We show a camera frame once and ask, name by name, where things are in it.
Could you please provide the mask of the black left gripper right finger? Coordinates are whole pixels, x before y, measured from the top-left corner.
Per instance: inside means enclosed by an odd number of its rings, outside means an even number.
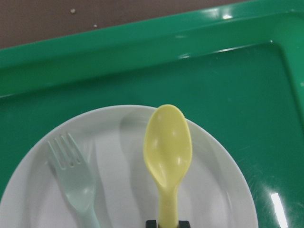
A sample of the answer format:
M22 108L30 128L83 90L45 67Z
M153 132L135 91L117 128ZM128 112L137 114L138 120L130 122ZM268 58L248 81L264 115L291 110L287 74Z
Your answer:
M178 228L190 228L190 223L187 220L179 220Z

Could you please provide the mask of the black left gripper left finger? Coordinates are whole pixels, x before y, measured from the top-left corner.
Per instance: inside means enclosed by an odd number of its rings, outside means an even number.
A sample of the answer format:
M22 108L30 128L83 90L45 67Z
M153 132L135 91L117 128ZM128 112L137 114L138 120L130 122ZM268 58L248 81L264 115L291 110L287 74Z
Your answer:
M145 222L145 228L158 228L157 220L147 220Z

